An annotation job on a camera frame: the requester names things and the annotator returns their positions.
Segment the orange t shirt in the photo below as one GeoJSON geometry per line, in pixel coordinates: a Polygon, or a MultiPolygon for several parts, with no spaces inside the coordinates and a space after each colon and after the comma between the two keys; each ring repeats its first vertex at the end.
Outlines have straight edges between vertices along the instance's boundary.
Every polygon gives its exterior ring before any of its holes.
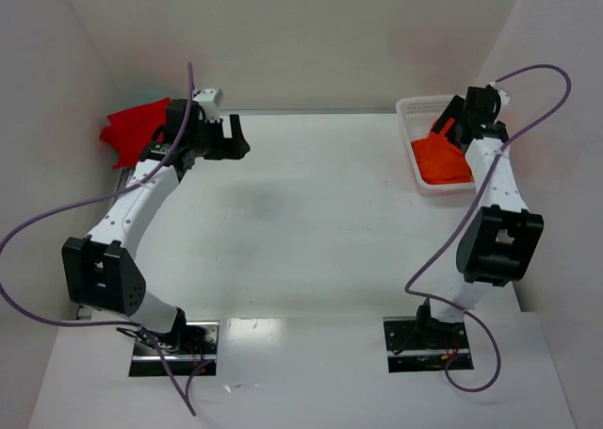
{"type": "Polygon", "coordinates": [[[428,184],[463,184],[473,180],[463,154],[437,154],[431,149],[431,133],[411,143],[421,178],[428,184]]]}

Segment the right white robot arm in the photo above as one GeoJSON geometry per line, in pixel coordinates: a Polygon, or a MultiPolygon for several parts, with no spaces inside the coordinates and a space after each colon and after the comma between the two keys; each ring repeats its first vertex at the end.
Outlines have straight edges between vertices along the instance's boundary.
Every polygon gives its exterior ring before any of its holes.
{"type": "Polygon", "coordinates": [[[454,97],[432,128],[460,153],[482,195],[475,216],[456,250],[457,275],[417,311],[414,338],[423,349],[458,349],[464,311],[491,289],[523,278],[544,230],[516,186],[503,145],[509,136],[497,116],[500,93],[492,86],[470,87],[454,97]]]}

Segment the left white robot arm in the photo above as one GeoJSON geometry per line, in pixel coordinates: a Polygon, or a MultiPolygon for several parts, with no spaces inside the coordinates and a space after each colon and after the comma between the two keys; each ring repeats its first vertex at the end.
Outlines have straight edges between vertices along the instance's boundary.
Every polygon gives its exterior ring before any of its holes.
{"type": "Polygon", "coordinates": [[[153,295],[136,264],[144,233],[165,200],[199,158],[241,160],[251,150],[240,118],[194,98],[170,101],[165,120],[140,152],[126,193],[83,238],[68,238],[61,254],[72,302],[126,318],[136,336],[169,352],[199,340],[183,309],[153,295]]]}

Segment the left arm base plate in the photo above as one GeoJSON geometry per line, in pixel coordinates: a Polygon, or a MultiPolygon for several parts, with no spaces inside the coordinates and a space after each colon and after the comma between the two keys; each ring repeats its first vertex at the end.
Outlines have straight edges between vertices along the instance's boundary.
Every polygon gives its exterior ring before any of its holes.
{"type": "MultiPolygon", "coordinates": [[[[189,322],[191,337],[178,347],[159,343],[162,353],[174,376],[185,377],[197,368],[199,376],[215,376],[217,372],[217,350],[219,345],[219,322],[189,322]]],[[[152,342],[140,332],[126,330],[125,334],[134,340],[128,376],[159,377],[167,373],[152,342]]]]}

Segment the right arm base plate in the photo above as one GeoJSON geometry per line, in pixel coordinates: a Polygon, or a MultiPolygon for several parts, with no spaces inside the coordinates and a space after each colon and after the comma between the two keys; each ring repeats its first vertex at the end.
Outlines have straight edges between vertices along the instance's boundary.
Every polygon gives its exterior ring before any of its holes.
{"type": "Polygon", "coordinates": [[[474,369],[463,323],[420,332],[416,318],[385,318],[383,333],[389,373],[443,371],[452,358],[451,371],[474,369]]]}

